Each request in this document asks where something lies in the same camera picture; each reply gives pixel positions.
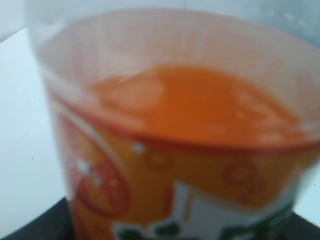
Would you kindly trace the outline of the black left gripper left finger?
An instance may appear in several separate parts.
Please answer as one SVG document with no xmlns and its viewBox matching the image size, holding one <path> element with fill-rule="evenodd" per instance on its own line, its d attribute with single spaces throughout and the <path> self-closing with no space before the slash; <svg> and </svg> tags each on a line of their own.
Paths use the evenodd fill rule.
<svg viewBox="0 0 320 240">
<path fill-rule="evenodd" d="M 65 198 L 3 240 L 74 240 L 74 226 Z"/>
</svg>

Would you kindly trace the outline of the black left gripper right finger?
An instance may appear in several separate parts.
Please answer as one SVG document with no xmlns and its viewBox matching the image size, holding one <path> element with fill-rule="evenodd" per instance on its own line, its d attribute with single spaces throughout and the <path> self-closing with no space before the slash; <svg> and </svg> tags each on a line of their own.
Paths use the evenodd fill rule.
<svg viewBox="0 0 320 240">
<path fill-rule="evenodd" d="M 320 240 L 320 228 L 293 214 L 287 224 L 288 240 Z"/>
</svg>

